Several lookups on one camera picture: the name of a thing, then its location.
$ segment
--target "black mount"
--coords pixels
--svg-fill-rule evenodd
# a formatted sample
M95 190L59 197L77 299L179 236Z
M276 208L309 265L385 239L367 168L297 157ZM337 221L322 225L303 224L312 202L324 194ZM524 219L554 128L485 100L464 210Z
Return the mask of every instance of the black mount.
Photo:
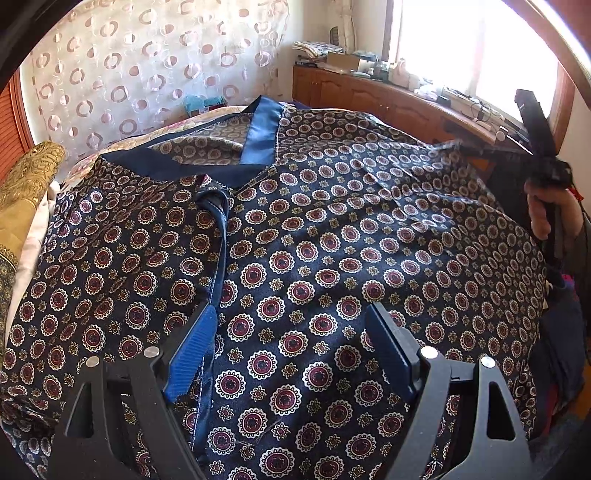
M530 453L517 408L495 361L476 364L446 359L433 347L421 348L399 328L381 303L368 308L366 329L392 389L413 411L405 423L404 443L386 459L377 480L423 476L450 395L461 395L447 473L440 479L526 479Z
M132 360L108 364L98 357L80 369L53 442L51 480L141 480L129 444L121 395L133 395L143 441L161 480L204 480L163 391L173 360L212 309L200 304L162 348L149 347Z

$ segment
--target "cardboard box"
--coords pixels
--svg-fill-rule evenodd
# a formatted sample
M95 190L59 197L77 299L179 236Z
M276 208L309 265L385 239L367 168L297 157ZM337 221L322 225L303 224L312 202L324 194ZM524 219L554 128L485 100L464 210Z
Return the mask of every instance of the cardboard box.
M329 52L329 55L326 59L326 63L333 67L337 67L347 72L353 70L354 72L364 72L367 71L375 65L372 61L362 60L355 55L348 55L346 53L332 53Z

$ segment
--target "wooden dresser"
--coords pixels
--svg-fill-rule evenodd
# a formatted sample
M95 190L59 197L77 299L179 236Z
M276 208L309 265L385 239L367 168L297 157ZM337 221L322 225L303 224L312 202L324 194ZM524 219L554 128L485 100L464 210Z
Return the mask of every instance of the wooden dresser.
M463 138L493 144L495 136L469 118L407 90L327 70L294 66L293 98L312 108L367 112L419 140L435 144Z

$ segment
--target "hand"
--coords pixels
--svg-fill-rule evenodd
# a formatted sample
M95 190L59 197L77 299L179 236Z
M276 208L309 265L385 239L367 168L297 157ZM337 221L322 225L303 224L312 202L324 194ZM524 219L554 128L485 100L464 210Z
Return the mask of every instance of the hand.
M531 229L540 240L546 240L551 230L542 202L554 203L560 207L564 229L564 249L568 252L583 229L583 212L573 194L568 190L553 187L540 188L530 181L526 182L524 190L527 193Z

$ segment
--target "cabinet door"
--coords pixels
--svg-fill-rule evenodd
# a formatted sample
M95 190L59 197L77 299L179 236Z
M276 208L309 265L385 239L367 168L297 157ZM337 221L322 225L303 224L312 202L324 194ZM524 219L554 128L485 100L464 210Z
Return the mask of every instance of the cabinet door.
M330 72L318 72L312 93L312 107L315 108L348 108L348 100L343 95L343 79L341 75Z
M315 77L313 70L308 67L294 67L292 97L307 106L311 106L312 84Z
M349 109L356 112L366 112L377 116L383 121L382 100L363 82L361 85L352 85L349 96Z

